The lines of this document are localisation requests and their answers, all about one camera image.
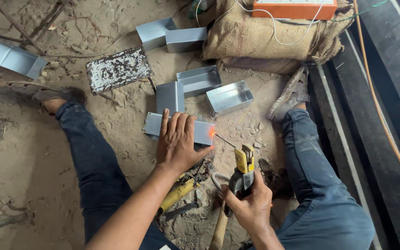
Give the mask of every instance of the jute sack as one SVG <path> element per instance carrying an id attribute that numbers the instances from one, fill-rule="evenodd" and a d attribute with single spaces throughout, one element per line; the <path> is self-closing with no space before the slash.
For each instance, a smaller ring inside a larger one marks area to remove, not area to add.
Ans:
<path id="1" fill-rule="evenodd" d="M 312 60 L 323 64 L 335 56 L 342 48 L 339 34 L 354 21 L 321 21 L 311 26 L 304 39 L 293 45 L 281 45 L 274 38 L 271 18 L 253 18 L 249 12 L 235 5 L 234 0 L 217 0 L 216 20 L 227 10 L 208 33 L 202 57 L 223 59 L 227 56 L 252 58 L 289 58 Z M 253 0 L 240 0 L 246 9 L 252 9 Z M 354 14 L 353 5 L 347 0 L 337 0 L 338 8 L 334 20 L 342 20 Z M 309 23 L 309 20 L 294 20 Z M 308 25 L 292 25 L 275 21 L 277 38 L 287 44 L 300 40 Z"/>

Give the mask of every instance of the hand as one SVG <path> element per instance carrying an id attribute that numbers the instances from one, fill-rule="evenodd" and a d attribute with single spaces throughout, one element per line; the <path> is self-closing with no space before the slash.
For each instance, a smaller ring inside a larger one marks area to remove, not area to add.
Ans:
<path id="1" fill-rule="evenodd" d="M 272 191 L 263 182 L 262 174 L 254 170 L 254 183 L 251 194 L 239 200 L 229 189 L 222 185 L 223 198 L 236 215 L 239 224 L 248 231 L 251 238 L 273 231 L 269 224 Z"/>
<path id="2" fill-rule="evenodd" d="M 175 112 L 169 120 L 169 109 L 164 109 L 157 146 L 157 167 L 167 168 L 178 177 L 214 148 L 210 146 L 194 150 L 196 119 L 195 116 Z"/>

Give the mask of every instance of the dark blue jeans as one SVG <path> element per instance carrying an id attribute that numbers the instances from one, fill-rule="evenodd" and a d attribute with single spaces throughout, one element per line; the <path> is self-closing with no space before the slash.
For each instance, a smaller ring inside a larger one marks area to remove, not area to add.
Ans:
<path id="1" fill-rule="evenodd" d="M 56 119 L 70 144 L 80 182 L 86 243 L 132 195 L 114 150 L 78 103 L 65 103 Z M 289 249 L 367 249 L 374 236 L 371 219 L 336 177 L 317 143 L 316 126 L 304 110 L 291 110 L 283 123 L 287 171 L 300 206 L 277 231 Z M 141 250 L 172 244 L 150 225 Z"/>

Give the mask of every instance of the sandy ground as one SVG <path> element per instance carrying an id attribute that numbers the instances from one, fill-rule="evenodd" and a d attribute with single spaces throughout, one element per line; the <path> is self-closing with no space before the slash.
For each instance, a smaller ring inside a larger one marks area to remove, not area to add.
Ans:
<path id="1" fill-rule="evenodd" d="M 42 20 L 51 12 L 55 0 L 0 1 L 15 20 L 19 20 L 28 33 L 33 33 Z M 172 16 L 184 1 L 176 0 L 75 0 L 74 7 L 67 7 L 59 16 L 59 25 L 69 18 L 91 17 L 99 32 L 86 19 L 66 22 L 54 31 L 47 31 L 38 41 L 47 54 L 97 53 L 107 48 L 114 39 L 126 34 L 137 25 Z M 174 17 L 179 28 L 194 28 L 196 22 L 187 18 L 187 9 Z M 0 14 L 0 34 L 20 38 L 20 34 Z M 139 45 L 138 36 L 123 39 L 118 48 L 106 55 L 114 54 Z M 148 53 L 156 84 L 174 81 L 177 72 L 205 66 L 197 61 L 199 52 L 169 54 L 167 48 L 160 47 Z M 113 90 L 110 94 L 123 106 L 117 107 L 101 97 L 90 95 L 85 63 L 98 59 L 48 58 L 58 61 L 57 68 L 47 65 L 46 76 L 40 76 L 38 83 L 48 86 L 72 85 L 82 88 L 88 94 L 87 109 L 93 114 L 95 124 L 102 131 L 108 143 L 117 152 L 117 159 L 131 188 L 136 190 L 154 168 L 156 141 L 142 134 L 141 130 L 147 112 L 156 110 L 156 101 L 148 83 L 137 82 Z M 186 112 L 203 116 L 215 122 L 216 132 L 228 137 L 236 144 L 255 142 L 262 138 L 262 146 L 257 150 L 256 161 L 267 156 L 276 172 L 284 167 L 283 140 L 279 126 L 272 126 L 265 114 L 280 95 L 286 83 L 283 77 L 263 72 L 247 72 L 228 68 L 220 72 L 223 84 L 245 80 L 255 96 L 253 104 L 216 121 L 209 115 L 205 96 L 185 100 Z M 0 68 L 0 85 L 7 81 L 26 81 L 21 75 Z M 0 102 L 0 210 L 3 215 L 16 215 L 3 206 L 1 199 L 10 197 L 15 207 L 28 207 L 34 217 L 23 223 L 0 228 L 0 250 L 7 249 L 82 249 L 84 246 L 84 225 L 79 204 L 78 180 L 72 165 L 69 144 L 54 117 L 40 110 L 8 105 Z M 264 129 L 251 134 L 248 126 Z M 235 167 L 232 147 L 215 140 L 217 171 L 231 175 Z M 201 206 L 183 216 L 169 221 L 164 226 L 166 236 L 181 249 L 206 249 L 212 238 L 218 210 L 213 198 L 216 191 L 211 180 L 204 182 L 200 190 L 203 198 Z M 186 201 L 193 200 L 190 194 Z M 272 221 L 276 228 L 289 210 L 296 206 L 294 201 L 274 202 Z M 238 249 L 241 242 L 248 239 L 246 232 L 235 218 L 228 222 L 224 249 Z"/>

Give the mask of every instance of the green wire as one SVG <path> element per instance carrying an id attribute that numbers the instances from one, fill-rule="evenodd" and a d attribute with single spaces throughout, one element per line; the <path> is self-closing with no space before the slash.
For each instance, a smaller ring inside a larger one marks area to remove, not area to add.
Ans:
<path id="1" fill-rule="evenodd" d="M 382 2 L 377 3 L 377 4 L 375 4 L 375 5 L 372 5 L 371 7 L 366 8 L 364 11 L 361 11 L 361 12 L 359 12 L 358 14 L 355 14 L 355 15 L 349 17 L 349 18 L 345 18 L 345 19 L 342 19 L 342 20 L 334 20 L 334 19 L 332 19 L 331 21 L 333 21 L 333 22 L 343 22 L 343 21 L 346 21 L 346 20 L 353 19 L 353 18 L 355 18 L 356 16 L 358 16 L 358 15 L 360 15 L 360 14 L 363 14 L 363 13 L 369 11 L 371 8 L 373 8 L 373 7 L 379 7 L 379 6 L 381 6 L 382 4 L 384 4 L 384 3 L 386 3 L 386 2 L 388 2 L 388 0 L 385 0 L 385 1 L 382 1 Z"/>

